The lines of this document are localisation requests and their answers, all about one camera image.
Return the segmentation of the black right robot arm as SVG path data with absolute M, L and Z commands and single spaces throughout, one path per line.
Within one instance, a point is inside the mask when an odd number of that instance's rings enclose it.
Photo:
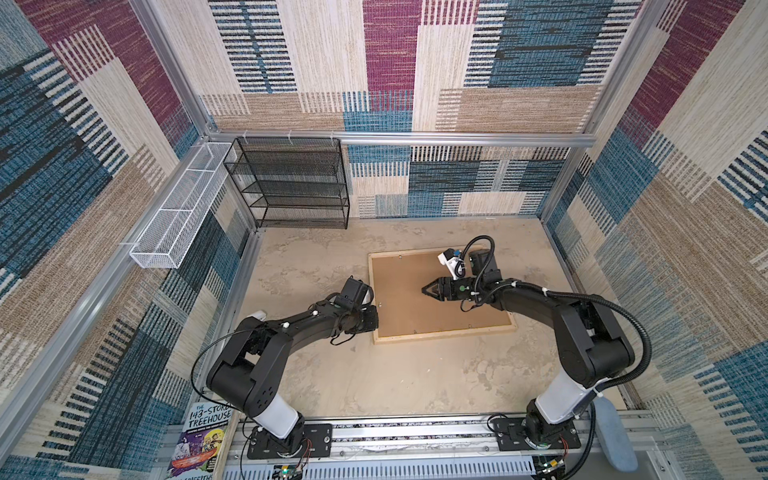
M 471 309 L 491 306 L 518 313 L 553 331 L 561 369 L 526 407 L 521 427 L 529 447 L 550 447 L 604 390 L 633 381 L 648 368 L 650 335 L 623 307 L 599 295 L 504 279 L 491 249 L 447 249 L 438 259 L 450 274 L 424 286 L 424 295 Z

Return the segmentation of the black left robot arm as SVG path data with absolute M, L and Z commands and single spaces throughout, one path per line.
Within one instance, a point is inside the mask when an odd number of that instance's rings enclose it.
M 307 444 L 305 419 L 278 393 L 291 354 L 378 328 L 373 288 L 350 277 L 339 292 L 278 320 L 243 319 L 210 367 L 205 385 L 256 423 L 259 442 L 280 454 Z

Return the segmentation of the colourful treehouse book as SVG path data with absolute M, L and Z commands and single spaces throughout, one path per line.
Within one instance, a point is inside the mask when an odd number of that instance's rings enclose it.
M 195 402 L 175 445 L 166 479 L 212 479 L 233 410 L 214 402 Z

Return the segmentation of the grey blue padded object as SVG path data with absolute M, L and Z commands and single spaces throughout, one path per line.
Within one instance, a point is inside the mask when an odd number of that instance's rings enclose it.
M 598 397 L 593 406 L 597 437 L 608 463 L 619 472 L 635 472 L 639 467 L 637 455 L 614 404 Z

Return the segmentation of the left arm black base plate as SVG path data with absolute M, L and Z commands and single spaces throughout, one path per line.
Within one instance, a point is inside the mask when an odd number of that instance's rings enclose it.
M 328 458 L 332 439 L 330 423 L 300 424 L 286 439 L 278 439 L 264 427 L 257 426 L 250 432 L 245 456 L 249 460 L 299 459 L 308 452 L 310 458 Z

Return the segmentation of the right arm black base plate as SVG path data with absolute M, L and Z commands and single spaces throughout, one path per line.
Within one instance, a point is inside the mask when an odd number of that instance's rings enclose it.
M 487 426 L 500 451 L 578 450 L 582 446 L 572 421 L 552 425 L 534 420 L 528 426 L 524 416 L 493 416 Z

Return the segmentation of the aluminium front rail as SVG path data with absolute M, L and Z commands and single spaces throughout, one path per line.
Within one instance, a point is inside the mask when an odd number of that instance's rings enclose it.
M 249 460 L 253 423 L 237 434 L 222 479 L 561 479 L 579 464 L 587 417 L 575 420 L 575 450 L 500 451 L 488 415 L 309 419 L 333 426 L 331 455 Z

